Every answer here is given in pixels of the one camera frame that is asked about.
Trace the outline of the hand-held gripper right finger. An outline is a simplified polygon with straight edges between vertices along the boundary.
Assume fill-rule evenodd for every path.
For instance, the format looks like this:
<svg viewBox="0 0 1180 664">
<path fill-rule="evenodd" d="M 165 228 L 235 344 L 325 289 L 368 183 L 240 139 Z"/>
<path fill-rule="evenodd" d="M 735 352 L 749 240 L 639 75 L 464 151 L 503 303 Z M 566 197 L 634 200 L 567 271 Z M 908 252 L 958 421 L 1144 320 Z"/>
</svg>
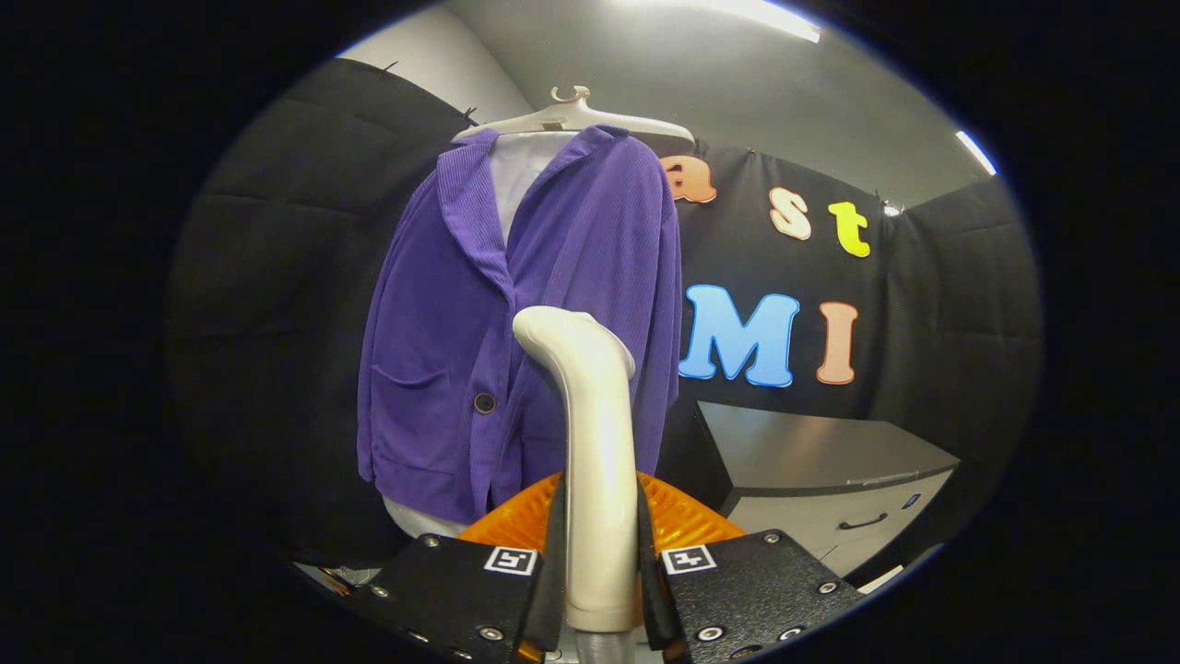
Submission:
<svg viewBox="0 0 1180 664">
<path fill-rule="evenodd" d="M 650 475 L 638 488 L 642 614 L 666 663 L 767 663 L 864 601 L 784 530 L 745 532 Z"/>
</svg>

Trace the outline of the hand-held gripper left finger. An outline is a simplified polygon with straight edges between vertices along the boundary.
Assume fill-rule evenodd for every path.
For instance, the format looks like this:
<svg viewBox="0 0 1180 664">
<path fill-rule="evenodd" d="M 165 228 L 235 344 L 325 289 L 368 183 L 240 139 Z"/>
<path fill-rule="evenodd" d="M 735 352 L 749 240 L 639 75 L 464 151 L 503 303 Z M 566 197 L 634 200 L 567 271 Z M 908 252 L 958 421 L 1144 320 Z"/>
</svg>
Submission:
<svg viewBox="0 0 1180 664">
<path fill-rule="evenodd" d="M 539 663 L 560 635 L 565 479 L 527 487 L 460 537 L 425 533 L 347 597 L 396 663 Z"/>
</svg>

